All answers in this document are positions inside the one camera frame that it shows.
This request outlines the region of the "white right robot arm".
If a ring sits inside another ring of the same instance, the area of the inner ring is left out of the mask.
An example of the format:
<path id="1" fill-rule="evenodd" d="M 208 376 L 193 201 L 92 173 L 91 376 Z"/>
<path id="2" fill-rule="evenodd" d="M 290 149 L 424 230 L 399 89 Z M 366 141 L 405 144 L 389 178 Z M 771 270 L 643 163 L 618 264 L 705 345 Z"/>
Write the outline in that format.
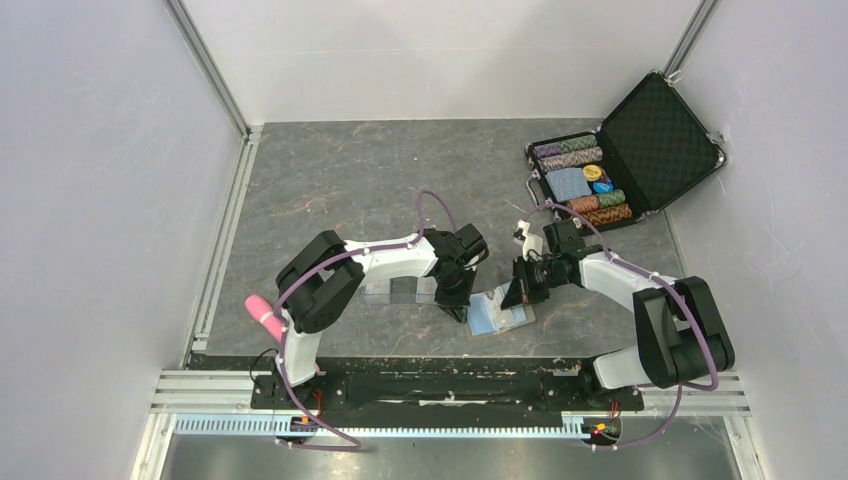
<path id="1" fill-rule="evenodd" d="M 634 316 L 635 345 L 597 356 L 583 368 L 577 392 L 585 405 L 602 408 L 629 386 L 713 389 L 718 373 L 733 367 L 735 351 L 705 280 L 649 272 L 600 244 L 586 244 L 570 221 L 548 224 L 543 232 L 534 235 L 528 222 L 518 222 L 514 238 L 522 253 L 513 262 L 502 308 L 539 304 L 552 289 L 572 285 Z"/>

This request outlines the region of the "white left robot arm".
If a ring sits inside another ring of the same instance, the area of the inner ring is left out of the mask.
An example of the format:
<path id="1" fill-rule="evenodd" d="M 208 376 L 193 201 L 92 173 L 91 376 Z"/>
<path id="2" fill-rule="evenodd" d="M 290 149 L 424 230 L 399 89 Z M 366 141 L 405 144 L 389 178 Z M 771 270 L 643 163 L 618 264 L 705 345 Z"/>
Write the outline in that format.
<path id="1" fill-rule="evenodd" d="M 317 235 L 277 275 L 272 310 L 286 323 L 275 392 L 290 407 L 306 405 L 322 332 L 332 326 L 365 284 L 401 277 L 432 278 L 435 305 L 458 323 L 471 305 L 476 267 L 488 257 L 471 224 L 456 232 L 426 228 L 405 237 L 357 242 L 332 230 Z"/>

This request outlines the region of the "clear acrylic card box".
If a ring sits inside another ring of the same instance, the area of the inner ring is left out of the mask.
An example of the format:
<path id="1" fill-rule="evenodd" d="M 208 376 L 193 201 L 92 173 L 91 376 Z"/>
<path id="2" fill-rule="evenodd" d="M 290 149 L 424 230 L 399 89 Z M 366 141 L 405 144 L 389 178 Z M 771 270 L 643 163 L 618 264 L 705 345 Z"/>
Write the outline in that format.
<path id="1" fill-rule="evenodd" d="M 435 293 L 438 284 L 433 277 L 420 277 L 416 279 L 414 294 L 415 302 L 424 305 L 435 305 Z"/>
<path id="2" fill-rule="evenodd" d="M 397 302 L 393 293 L 393 280 L 385 279 L 368 283 L 361 288 L 365 304 L 391 305 Z"/>

